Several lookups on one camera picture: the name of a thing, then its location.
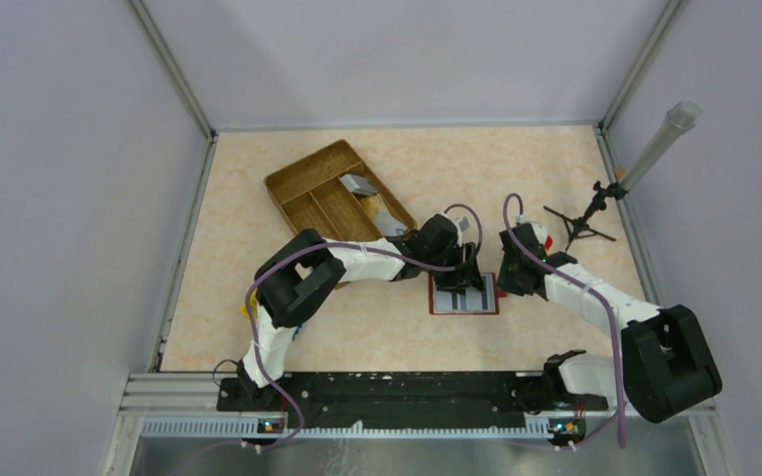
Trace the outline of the silver striped credit card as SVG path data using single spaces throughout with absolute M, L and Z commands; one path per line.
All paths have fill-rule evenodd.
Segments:
M 475 313 L 488 313 L 493 310 L 493 298 L 478 290 L 468 290 L 465 294 L 465 307 Z

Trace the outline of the red leather card holder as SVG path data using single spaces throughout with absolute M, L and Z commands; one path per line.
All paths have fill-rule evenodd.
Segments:
M 481 275 L 484 290 L 467 288 L 463 291 L 440 291 L 433 277 L 429 277 L 429 314 L 431 315 L 497 315 L 500 300 L 506 297 L 496 288 L 496 275 Z

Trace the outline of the grey credit cards stack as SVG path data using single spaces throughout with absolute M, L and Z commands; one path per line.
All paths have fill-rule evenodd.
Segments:
M 339 181 L 349 193 L 356 196 L 373 196 L 379 193 L 378 188 L 363 176 L 345 174 L 339 177 Z

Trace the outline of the brown woven divided tray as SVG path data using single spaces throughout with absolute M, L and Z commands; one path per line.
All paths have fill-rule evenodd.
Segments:
M 354 174 L 375 186 L 393 218 L 410 231 L 416 219 L 345 140 L 333 142 L 264 178 L 268 193 L 291 229 L 312 228 L 324 238 L 372 241 L 383 236 L 372 217 L 340 181 Z

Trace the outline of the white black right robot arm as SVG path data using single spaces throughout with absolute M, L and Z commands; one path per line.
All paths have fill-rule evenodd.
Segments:
M 723 381 L 698 318 L 688 307 L 661 307 L 595 277 L 576 258 L 546 250 L 544 226 L 524 221 L 499 234 L 500 291 L 537 296 L 576 312 L 617 342 L 609 357 L 558 355 L 542 382 L 545 401 L 567 409 L 581 396 L 630 404 L 660 423 L 720 394 Z

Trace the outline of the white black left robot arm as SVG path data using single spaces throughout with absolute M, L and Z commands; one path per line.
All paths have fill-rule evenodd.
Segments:
M 482 290 L 482 242 L 465 241 L 466 222 L 437 213 L 415 231 L 373 241 L 338 241 L 299 232 L 256 272 L 244 299 L 252 341 L 237 364 L 241 398 L 255 410 L 277 401 L 289 345 L 332 292 L 362 281 L 401 282 L 422 272 L 442 291 Z

